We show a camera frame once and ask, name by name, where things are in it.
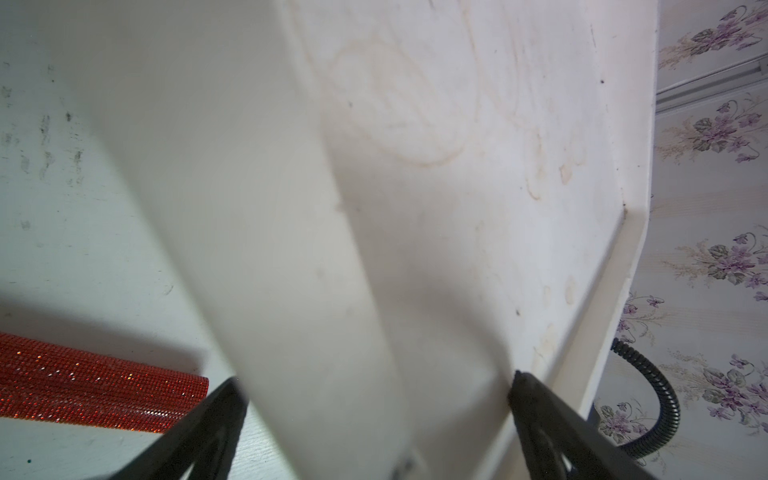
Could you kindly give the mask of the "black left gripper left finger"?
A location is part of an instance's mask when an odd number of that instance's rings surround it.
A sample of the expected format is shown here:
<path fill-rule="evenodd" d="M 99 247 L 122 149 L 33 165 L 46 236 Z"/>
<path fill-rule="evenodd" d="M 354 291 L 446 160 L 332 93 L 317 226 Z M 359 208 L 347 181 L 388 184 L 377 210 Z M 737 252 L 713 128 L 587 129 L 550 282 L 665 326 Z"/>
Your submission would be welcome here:
<path fill-rule="evenodd" d="M 226 479 L 248 408 L 231 377 L 122 469 L 113 479 Z"/>

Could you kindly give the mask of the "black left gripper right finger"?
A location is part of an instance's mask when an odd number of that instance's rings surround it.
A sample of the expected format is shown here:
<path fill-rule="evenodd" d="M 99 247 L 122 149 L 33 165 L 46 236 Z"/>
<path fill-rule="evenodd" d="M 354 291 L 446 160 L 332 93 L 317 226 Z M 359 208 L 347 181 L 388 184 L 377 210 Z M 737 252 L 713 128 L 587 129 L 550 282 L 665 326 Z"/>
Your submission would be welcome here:
<path fill-rule="evenodd" d="M 507 401 L 532 479 L 651 479 L 533 374 L 516 371 Z"/>

